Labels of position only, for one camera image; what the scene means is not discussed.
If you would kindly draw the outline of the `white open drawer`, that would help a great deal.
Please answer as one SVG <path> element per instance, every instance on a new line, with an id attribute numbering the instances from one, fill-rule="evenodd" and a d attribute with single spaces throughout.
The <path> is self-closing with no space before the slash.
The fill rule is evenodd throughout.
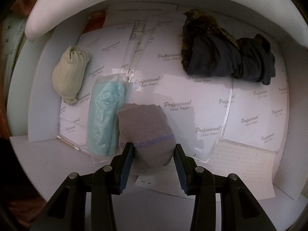
<path id="1" fill-rule="evenodd" d="M 181 50 L 183 8 L 148 21 L 145 51 L 125 96 L 126 103 L 162 108 L 184 151 L 216 174 L 237 172 L 258 199 L 273 186 L 297 198 L 307 179 L 307 49 L 292 37 L 270 39 L 276 76 L 268 86 L 232 78 L 188 76 Z M 47 142 L 61 135 L 87 151 L 86 126 L 97 76 L 117 74 L 133 49 L 132 24 L 82 33 L 87 12 L 64 20 L 51 35 L 26 41 L 11 81 L 7 117 L 15 136 Z M 52 72 L 67 47 L 91 55 L 78 102 L 65 104 Z"/>

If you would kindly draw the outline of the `red blanket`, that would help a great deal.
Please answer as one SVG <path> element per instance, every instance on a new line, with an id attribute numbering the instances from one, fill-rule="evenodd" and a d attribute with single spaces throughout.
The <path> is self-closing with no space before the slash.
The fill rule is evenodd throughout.
<path id="1" fill-rule="evenodd" d="M 29 230 L 46 204 L 15 155 L 7 120 L 15 60 L 36 1 L 1 0 L 1 230 Z"/>

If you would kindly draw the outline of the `teal item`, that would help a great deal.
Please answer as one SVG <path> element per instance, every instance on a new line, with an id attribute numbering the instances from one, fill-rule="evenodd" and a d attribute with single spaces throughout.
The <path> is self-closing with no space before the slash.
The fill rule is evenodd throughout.
<path id="1" fill-rule="evenodd" d="M 118 152 L 119 120 L 127 82 L 123 74 L 100 76 L 91 93 L 87 120 L 87 150 L 94 163 L 109 161 Z"/>

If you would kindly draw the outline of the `cotton swab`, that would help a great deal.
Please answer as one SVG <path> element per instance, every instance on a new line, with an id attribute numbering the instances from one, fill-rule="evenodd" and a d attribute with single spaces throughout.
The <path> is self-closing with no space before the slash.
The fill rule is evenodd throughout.
<path id="1" fill-rule="evenodd" d="M 81 151 L 81 148 L 79 145 L 77 145 L 76 143 L 74 143 L 73 141 L 67 139 L 66 137 L 62 136 L 62 139 L 70 146 L 72 146 L 75 150 L 77 151 Z"/>

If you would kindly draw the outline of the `green sock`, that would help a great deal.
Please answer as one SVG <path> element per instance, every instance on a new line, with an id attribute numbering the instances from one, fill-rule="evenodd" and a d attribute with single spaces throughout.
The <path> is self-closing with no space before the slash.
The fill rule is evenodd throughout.
<path id="1" fill-rule="evenodd" d="M 70 46 L 53 70 L 53 87 L 67 105 L 77 102 L 77 94 L 81 89 L 89 60 L 89 54 L 79 50 L 76 46 Z"/>

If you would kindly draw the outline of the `black sock bundle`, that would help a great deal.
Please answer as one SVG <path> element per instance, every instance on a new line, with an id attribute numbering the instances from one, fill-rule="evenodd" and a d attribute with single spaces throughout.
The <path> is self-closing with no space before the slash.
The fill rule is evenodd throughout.
<path id="1" fill-rule="evenodd" d="M 276 76 L 275 57 L 270 42 L 261 34 L 254 38 L 237 40 L 240 60 L 232 74 L 233 78 L 270 85 Z"/>

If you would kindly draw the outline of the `lilac sock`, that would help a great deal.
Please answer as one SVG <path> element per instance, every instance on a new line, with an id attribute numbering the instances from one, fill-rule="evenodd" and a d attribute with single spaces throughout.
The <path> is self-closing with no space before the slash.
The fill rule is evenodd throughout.
<path id="1" fill-rule="evenodd" d="M 168 165 L 176 140 L 161 107 L 124 103 L 117 116 L 120 151 L 128 142 L 135 147 L 132 174 L 140 175 Z"/>

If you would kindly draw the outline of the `glossy color paper sheets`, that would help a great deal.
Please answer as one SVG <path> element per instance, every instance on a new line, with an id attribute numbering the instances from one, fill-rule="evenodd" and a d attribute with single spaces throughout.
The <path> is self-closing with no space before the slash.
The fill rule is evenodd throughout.
<path id="1" fill-rule="evenodd" d="M 271 40 L 276 76 L 270 85 L 231 77 L 189 76 L 181 64 L 182 12 L 142 20 L 118 12 L 106 27 L 80 35 L 77 46 L 91 57 L 74 105 L 61 104 L 59 137 L 87 152 L 87 120 L 98 76 L 129 71 L 127 103 L 162 108 L 184 152 L 212 173 L 237 174 L 259 200 L 273 198 L 288 125 L 284 59 Z"/>

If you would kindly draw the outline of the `brown lace dark garment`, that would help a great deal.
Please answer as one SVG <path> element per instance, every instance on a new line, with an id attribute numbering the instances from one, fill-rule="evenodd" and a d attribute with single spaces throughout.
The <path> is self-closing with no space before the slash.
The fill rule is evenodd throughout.
<path id="1" fill-rule="evenodd" d="M 182 30 L 182 66 L 188 75 L 232 76 L 240 61 L 239 46 L 233 35 L 201 9 L 185 12 Z"/>

